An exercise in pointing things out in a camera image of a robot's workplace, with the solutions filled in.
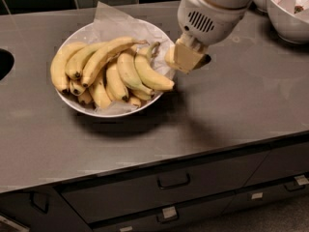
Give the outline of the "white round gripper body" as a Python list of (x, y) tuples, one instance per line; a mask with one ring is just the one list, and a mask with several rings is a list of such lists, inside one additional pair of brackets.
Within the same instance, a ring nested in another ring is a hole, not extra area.
[(181, 0), (178, 8), (181, 40), (190, 45), (217, 44), (231, 34), (246, 9), (247, 0)]

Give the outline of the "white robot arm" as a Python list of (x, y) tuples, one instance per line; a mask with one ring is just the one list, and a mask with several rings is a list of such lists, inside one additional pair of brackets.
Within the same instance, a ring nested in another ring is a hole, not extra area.
[(225, 40), (253, 0), (181, 0), (178, 22), (182, 35), (171, 49), (173, 67), (184, 73), (201, 68), (208, 48)]

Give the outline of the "cream flat gripper finger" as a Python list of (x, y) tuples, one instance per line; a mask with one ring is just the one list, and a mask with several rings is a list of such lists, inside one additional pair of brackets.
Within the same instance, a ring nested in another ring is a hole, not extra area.
[(211, 61), (208, 48), (200, 43), (190, 45), (178, 39), (174, 48), (174, 63), (183, 73), (190, 73), (202, 68)]

